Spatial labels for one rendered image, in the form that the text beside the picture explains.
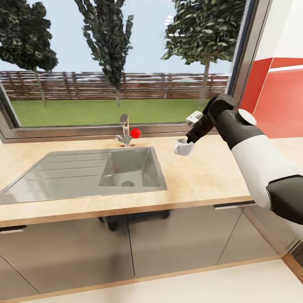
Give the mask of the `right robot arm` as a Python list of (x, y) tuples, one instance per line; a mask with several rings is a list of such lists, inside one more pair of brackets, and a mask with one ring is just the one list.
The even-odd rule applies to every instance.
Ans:
[(186, 119), (191, 126), (187, 143), (194, 144), (216, 127), (227, 142), (251, 197), (265, 211), (273, 211), (303, 243), (303, 170), (274, 145), (247, 111), (233, 111), (237, 103), (217, 93), (203, 112)]

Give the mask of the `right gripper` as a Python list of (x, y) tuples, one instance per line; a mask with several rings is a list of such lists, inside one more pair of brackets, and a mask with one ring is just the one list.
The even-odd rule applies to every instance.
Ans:
[(187, 143), (191, 143), (193, 142), (194, 144), (201, 138), (204, 137), (205, 135), (207, 135), (209, 133), (209, 131), (211, 131), (212, 129), (206, 129), (205, 127), (203, 127), (201, 125), (201, 123), (199, 122), (200, 119), (198, 120), (198, 122), (194, 125), (194, 127), (187, 133)]

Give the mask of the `coffee cup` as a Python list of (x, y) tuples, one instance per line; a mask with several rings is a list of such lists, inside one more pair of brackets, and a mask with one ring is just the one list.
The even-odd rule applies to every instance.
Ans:
[(181, 156), (187, 156), (194, 148), (194, 143), (187, 143), (187, 138), (178, 138), (175, 141), (174, 153)]

